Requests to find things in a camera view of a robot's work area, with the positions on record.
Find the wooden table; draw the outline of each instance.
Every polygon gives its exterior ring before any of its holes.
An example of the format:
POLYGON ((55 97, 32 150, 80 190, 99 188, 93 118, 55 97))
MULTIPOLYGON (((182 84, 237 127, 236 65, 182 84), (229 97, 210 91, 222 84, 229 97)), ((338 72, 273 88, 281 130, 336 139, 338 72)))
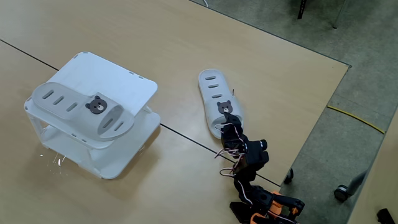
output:
POLYGON ((277 184, 348 69, 187 0, 0 5, 2 40, 55 68, 90 51, 157 82, 150 106, 162 123, 215 151, 221 143, 206 125, 198 74, 222 70, 244 108, 244 133, 269 143, 259 173, 277 184))
POLYGON ((365 179, 348 223, 377 222, 377 212, 387 208, 398 222, 398 113, 394 115, 383 144, 365 179))
MULTIPOLYGON (((54 164, 56 153, 39 143, 23 110, 54 73, 0 43, 0 223, 237 222, 229 203, 238 192, 218 173, 232 163, 163 127, 117 179, 99 179, 68 159, 54 164)), ((261 178, 254 184, 279 190, 261 178)))

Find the wire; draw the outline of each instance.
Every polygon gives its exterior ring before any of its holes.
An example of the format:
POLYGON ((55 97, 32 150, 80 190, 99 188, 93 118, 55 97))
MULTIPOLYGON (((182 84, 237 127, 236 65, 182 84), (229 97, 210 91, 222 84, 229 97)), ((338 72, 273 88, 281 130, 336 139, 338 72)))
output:
POLYGON ((353 114, 350 114, 349 112, 346 112, 346 111, 343 111, 343 110, 341 110, 341 109, 335 108, 334 106, 329 106, 329 105, 328 105, 328 106, 326 106, 326 107, 327 107, 327 108, 330 108, 330 109, 332 109, 332 110, 335 110, 335 111, 339 111, 340 113, 347 114, 348 116, 350 116, 350 117, 352 117, 352 118, 355 118, 355 119, 357 119, 358 121, 362 121, 363 123, 369 125, 370 127, 374 128, 374 129, 376 129, 376 130, 378 130, 378 131, 379 131, 380 133, 382 133, 382 134, 385 134, 385 133, 386 133, 385 131, 381 130, 380 128, 376 127, 375 125, 373 125, 373 124, 371 124, 371 123, 369 123, 369 122, 367 122, 367 121, 365 121, 365 120, 363 120, 363 119, 361 119, 361 118, 359 118, 359 117, 357 117, 357 116, 355 116, 355 115, 353 115, 353 114))
POLYGON ((224 177, 234 177, 234 176, 235 176, 235 174, 223 174, 221 171, 224 171, 224 170, 230 170, 229 173, 231 173, 231 172, 233 171, 233 168, 232 168, 232 167, 220 169, 220 174, 221 174, 222 176, 224 176, 224 177))
POLYGON ((230 125, 230 124, 232 124, 232 126, 234 126, 235 133, 236 133, 236 135, 238 136, 238 139, 239 139, 239 140, 241 140, 241 141, 244 143, 244 141, 241 139, 241 137, 239 137, 238 130, 236 129, 236 127, 235 127, 235 125, 234 125, 233 123, 228 123, 228 124, 216 124, 216 125, 214 125, 214 128, 215 128, 215 129, 217 129, 217 130, 219 130, 219 131, 221 131, 221 133, 223 133, 223 134, 224 134, 224 132, 223 132, 222 130, 220 130, 220 129, 216 128, 216 126, 222 126, 222 127, 224 127, 224 126, 226 126, 226 125, 230 125))
POLYGON ((244 196, 244 198, 248 201, 248 202, 250 202, 250 204, 251 205, 253 205, 253 202, 251 202, 247 197, 246 197, 246 194, 244 193, 244 188, 243 188, 243 185, 242 185, 242 183, 240 182, 240 181, 238 181, 239 182, 239 184, 241 185, 241 187, 242 187, 242 192, 243 192, 243 196, 244 196))
POLYGON ((294 224, 297 223, 296 221, 292 221, 292 220, 290 220, 290 219, 288 219, 288 218, 284 218, 284 217, 282 217, 282 216, 280 216, 280 215, 278 215, 278 214, 276 214, 275 212, 272 212, 272 211, 270 211, 270 210, 268 210, 268 212, 269 212, 269 213, 272 213, 272 214, 274 214, 274 215, 276 215, 278 218, 281 218, 281 219, 283 219, 283 220, 289 221, 289 222, 294 223, 294 224))

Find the white plastic stand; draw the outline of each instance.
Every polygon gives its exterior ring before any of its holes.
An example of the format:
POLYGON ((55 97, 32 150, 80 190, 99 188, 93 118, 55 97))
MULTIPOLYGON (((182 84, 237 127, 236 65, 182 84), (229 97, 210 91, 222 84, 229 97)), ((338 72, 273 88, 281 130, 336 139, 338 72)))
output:
POLYGON ((113 179, 160 124, 146 106, 156 90, 153 81, 82 52, 39 86, 24 108, 45 147, 113 179), (89 104, 99 98, 107 106, 94 113, 89 104))

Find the yellow cable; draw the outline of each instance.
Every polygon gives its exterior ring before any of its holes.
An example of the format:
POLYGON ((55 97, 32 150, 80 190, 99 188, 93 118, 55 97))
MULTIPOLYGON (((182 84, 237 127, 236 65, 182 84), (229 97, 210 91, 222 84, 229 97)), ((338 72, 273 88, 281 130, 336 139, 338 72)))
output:
POLYGON ((355 116, 355 115, 353 115, 353 114, 350 114, 349 112, 345 112, 345 111, 343 111, 343 110, 341 110, 341 109, 335 108, 334 106, 329 106, 329 105, 328 105, 328 106, 326 106, 326 107, 327 107, 327 108, 330 108, 330 109, 332 109, 332 110, 335 110, 335 111, 339 111, 339 112, 341 112, 341 113, 343 113, 343 114, 347 114, 348 116, 351 116, 351 117, 353 117, 353 118, 355 118, 355 119, 357 119, 357 120, 359 120, 359 121, 362 121, 362 122, 364 122, 365 124, 369 125, 370 127, 372 127, 372 128, 374 128, 374 129, 380 131, 382 134, 385 134, 385 133, 386 133, 385 131, 381 130, 380 128, 376 127, 375 125, 373 125, 373 124, 371 124, 371 123, 369 123, 369 122, 367 122, 367 121, 365 121, 365 120, 363 120, 363 119, 361 119, 361 118, 359 118, 359 117, 357 117, 357 116, 355 116))

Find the chair leg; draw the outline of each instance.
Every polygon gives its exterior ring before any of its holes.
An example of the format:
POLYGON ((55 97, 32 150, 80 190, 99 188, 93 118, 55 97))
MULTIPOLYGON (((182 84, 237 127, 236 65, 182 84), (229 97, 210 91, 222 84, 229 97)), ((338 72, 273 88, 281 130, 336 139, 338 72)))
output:
POLYGON ((304 8, 305 8, 305 3, 306 2, 307 2, 307 0, 301 0, 300 10, 298 12, 297 19, 301 19, 303 17, 303 13, 304 13, 304 8))

